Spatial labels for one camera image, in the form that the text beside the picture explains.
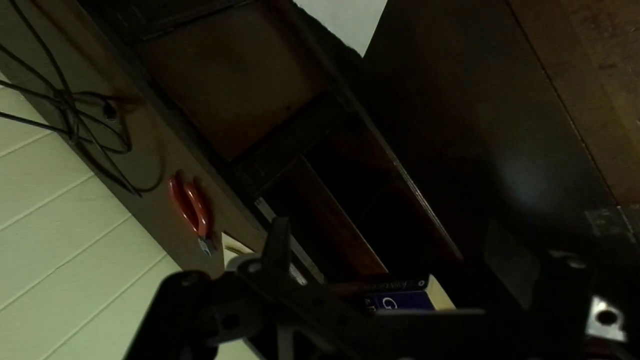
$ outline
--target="dark wooden panel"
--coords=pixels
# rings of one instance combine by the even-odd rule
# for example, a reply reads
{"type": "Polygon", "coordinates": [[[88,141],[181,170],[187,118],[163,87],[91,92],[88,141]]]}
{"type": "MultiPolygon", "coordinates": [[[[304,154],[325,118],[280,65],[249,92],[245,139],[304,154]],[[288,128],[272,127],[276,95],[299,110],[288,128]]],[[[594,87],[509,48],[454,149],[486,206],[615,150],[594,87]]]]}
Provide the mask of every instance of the dark wooden panel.
{"type": "Polygon", "coordinates": [[[633,31],[640,7],[581,0],[567,12],[561,0],[510,5],[613,195],[640,202],[640,34],[633,31]]]}
{"type": "Polygon", "coordinates": [[[323,76],[262,2],[139,46],[143,65],[224,160],[323,92],[323,76]]]}
{"type": "Polygon", "coordinates": [[[362,83],[467,252],[496,216],[535,245],[598,256],[584,210],[615,199],[505,2],[390,2],[362,83]]]}

